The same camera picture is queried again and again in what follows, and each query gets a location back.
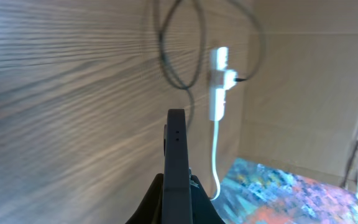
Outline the blue Galaxy smartphone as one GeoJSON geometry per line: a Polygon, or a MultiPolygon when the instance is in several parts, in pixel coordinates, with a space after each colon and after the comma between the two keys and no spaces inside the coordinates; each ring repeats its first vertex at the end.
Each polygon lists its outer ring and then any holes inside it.
{"type": "Polygon", "coordinates": [[[185,110],[169,109],[164,130],[162,223],[192,224],[185,110]]]}

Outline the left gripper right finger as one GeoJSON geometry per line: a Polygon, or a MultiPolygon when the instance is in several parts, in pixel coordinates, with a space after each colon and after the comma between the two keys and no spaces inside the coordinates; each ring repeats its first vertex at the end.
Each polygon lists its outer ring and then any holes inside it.
{"type": "Polygon", "coordinates": [[[218,215],[197,176],[191,175],[190,187],[193,223],[224,224],[224,221],[218,215]]]}

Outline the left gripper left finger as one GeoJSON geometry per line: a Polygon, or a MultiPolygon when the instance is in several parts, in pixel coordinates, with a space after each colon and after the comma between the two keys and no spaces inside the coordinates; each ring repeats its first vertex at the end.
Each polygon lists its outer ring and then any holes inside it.
{"type": "Polygon", "coordinates": [[[161,224],[163,174],[153,179],[141,203],[126,224],[161,224]]]}

